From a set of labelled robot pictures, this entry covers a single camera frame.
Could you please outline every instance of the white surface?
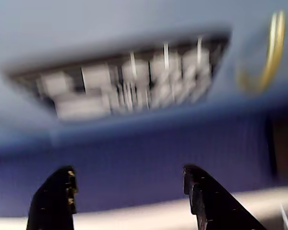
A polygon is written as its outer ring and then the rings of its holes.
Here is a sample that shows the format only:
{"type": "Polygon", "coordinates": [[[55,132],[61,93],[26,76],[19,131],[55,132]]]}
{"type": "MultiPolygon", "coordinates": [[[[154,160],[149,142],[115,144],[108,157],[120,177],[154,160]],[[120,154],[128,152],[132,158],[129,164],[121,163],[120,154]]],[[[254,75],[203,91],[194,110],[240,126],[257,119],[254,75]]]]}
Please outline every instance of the white surface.
{"type": "MultiPolygon", "coordinates": [[[[234,196],[258,220],[280,215],[280,204],[288,209],[288,188],[234,196]]],[[[24,230],[26,223],[27,218],[0,218],[0,230],[24,230]]],[[[188,200],[74,215],[75,230],[191,230],[196,226],[188,200]]]]}

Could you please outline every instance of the black plastic piece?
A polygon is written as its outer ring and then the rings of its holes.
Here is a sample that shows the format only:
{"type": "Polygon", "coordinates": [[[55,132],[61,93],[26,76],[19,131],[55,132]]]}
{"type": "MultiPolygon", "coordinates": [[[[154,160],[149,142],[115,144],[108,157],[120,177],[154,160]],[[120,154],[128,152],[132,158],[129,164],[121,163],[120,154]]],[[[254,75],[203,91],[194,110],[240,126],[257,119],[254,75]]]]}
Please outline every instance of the black plastic piece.
{"type": "Polygon", "coordinates": [[[34,194],[27,230],[74,230],[75,172],[71,166],[55,171],[34,194]]]}
{"type": "Polygon", "coordinates": [[[191,213],[198,230],[265,230],[222,185],[205,170],[185,165],[184,193],[189,195],[191,213]]]}

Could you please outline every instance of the yellow ring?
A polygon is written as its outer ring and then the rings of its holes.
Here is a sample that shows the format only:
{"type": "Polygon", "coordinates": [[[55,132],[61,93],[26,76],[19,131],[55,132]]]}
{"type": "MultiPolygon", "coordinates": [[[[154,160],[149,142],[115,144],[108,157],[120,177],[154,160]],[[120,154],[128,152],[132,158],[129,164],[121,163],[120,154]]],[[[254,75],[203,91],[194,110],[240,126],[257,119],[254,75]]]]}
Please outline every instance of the yellow ring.
{"type": "Polygon", "coordinates": [[[249,75],[246,73],[246,71],[240,70],[238,72],[238,84],[241,88],[251,92],[263,92],[267,89],[273,80],[282,57],[284,36],[285,13],[281,11],[279,14],[274,13],[272,15],[267,59],[261,73],[259,84],[250,84],[249,75]]]}

